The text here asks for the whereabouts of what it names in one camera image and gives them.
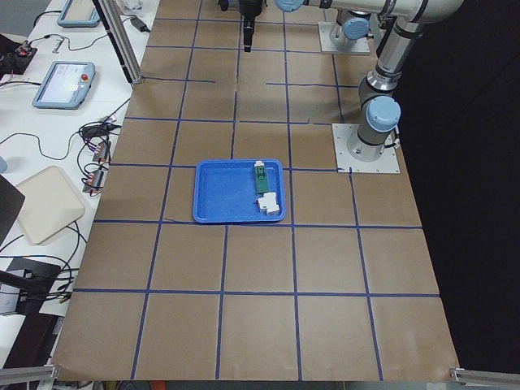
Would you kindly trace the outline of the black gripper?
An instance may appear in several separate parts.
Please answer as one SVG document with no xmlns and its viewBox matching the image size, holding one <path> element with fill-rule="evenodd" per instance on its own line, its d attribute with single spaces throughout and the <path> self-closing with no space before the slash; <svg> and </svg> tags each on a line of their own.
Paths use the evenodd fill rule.
<svg viewBox="0 0 520 390">
<path fill-rule="evenodd" d="M 263 0 L 239 0 L 239 11 L 243 16 L 244 52 L 250 52 L 254 37 L 254 19 L 262 14 Z"/>
</svg>

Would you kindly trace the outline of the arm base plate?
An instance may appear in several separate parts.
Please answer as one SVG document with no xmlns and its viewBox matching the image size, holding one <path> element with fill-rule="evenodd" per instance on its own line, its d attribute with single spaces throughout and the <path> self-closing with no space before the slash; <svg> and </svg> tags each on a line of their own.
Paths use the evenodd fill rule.
<svg viewBox="0 0 520 390">
<path fill-rule="evenodd" d="M 369 55 L 371 52 L 365 36 L 349 39 L 337 22 L 319 22 L 318 34 L 322 53 Z"/>
<path fill-rule="evenodd" d="M 359 125 L 334 123 L 332 134 L 336 170 L 342 173 L 399 174 L 397 152 L 392 137 L 382 145 L 367 145 L 358 137 Z"/>
</svg>

